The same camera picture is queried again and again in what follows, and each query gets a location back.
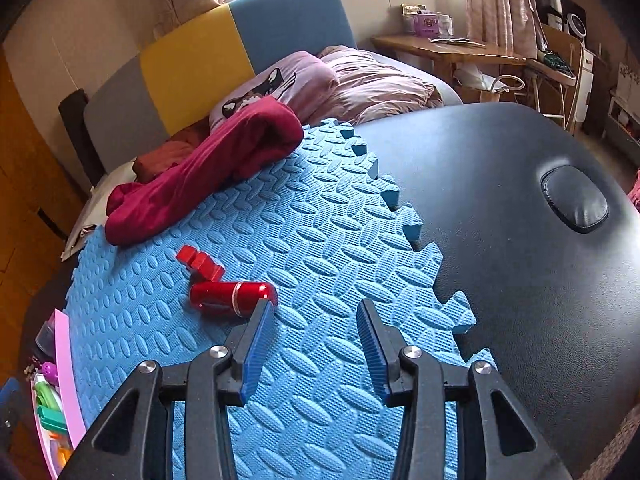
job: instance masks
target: maroon fabric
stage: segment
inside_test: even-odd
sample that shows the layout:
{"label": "maroon fabric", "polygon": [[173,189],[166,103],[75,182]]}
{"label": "maroon fabric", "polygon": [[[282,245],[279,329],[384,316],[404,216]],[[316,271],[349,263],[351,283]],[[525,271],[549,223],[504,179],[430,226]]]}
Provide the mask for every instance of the maroon fabric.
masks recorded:
{"label": "maroon fabric", "polygon": [[107,202],[107,241],[126,246],[161,233],[211,193],[289,155],[302,137],[300,121],[286,105],[271,96],[260,99],[155,180],[116,187]]}
{"label": "maroon fabric", "polygon": [[180,164],[191,153],[193,146],[182,140],[168,140],[160,144],[152,152],[140,155],[133,162],[131,169],[136,174],[136,182],[148,184],[170,167]]}

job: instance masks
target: black padded table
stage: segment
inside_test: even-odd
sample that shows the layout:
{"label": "black padded table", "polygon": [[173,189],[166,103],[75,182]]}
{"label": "black padded table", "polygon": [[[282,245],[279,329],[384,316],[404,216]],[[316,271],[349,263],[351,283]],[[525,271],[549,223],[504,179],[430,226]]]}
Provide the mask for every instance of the black padded table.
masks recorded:
{"label": "black padded table", "polygon": [[[434,291],[468,297],[487,346],[567,469],[579,478],[640,390],[640,215],[573,137],[530,108],[425,110],[356,128],[424,221],[444,261]],[[577,233],[541,188],[554,168],[585,173],[609,215]]]}

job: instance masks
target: pink blanket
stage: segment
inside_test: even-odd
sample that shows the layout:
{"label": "pink blanket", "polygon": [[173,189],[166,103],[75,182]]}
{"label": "pink blanket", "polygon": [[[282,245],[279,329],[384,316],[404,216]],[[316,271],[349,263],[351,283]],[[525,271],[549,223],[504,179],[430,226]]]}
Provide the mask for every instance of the pink blanket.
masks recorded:
{"label": "pink blanket", "polygon": [[640,211],[640,171],[638,171],[638,178],[636,179],[634,188],[629,191],[627,196],[629,200],[631,200],[631,203],[636,206],[636,209]]}
{"label": "pink blanket", "polygon": [[309,124],[317,124],[327,117],[361,124],[442,106],[434,85],[379,63],[364,50],[329,46],[319,57],[337,73],[340,84],[309,117]]}

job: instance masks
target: yellow headboard panel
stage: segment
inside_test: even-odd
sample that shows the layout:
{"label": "yellow headboard panel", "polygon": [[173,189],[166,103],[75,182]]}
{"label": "yellow headboard panel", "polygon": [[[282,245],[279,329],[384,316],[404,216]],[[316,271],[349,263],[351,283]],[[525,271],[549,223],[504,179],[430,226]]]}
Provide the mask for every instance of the yellow headboard panel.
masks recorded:
{"label": "yellow headboard panel", "polygon": [[146,88],[172,136],[254,77],[228,5],[176,28],[140,53]]}

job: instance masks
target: red toy piece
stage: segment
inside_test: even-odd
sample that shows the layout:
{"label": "red toy piece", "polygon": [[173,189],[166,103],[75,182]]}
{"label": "red toy piece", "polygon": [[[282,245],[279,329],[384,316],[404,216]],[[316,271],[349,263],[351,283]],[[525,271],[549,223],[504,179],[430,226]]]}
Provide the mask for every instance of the red toy piece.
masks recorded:
{"label": "red toy piece", "polygon": [[175,259],[187,267],[193,276],[204,282],[218,282],[225,273],[225,268],[214,262],[211,256],[189,245],[182,247]]}
{"label": "red toy piece", "polygon": [[250,317],[258,300],[278,306],[278,292],[267,282],[202,282],[189,291],[191,304],[206,316]]}

